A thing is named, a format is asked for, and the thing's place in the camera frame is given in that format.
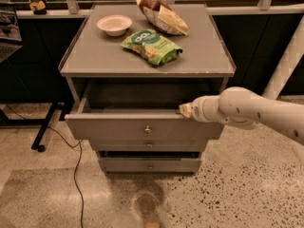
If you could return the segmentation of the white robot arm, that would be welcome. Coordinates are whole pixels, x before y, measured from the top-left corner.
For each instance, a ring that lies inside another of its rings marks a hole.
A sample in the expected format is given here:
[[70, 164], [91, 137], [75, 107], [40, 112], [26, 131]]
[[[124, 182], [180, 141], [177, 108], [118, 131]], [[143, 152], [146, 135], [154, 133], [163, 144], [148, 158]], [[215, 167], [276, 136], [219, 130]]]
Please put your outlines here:
[[264, 124], [304, 144], [304, 105], [277, 98], [303, 63], [303, 16], [218, 15], [216, 26], [237, 66], [236, 76], [219, 95], [183, 104], [180, 113], [243, 129]]

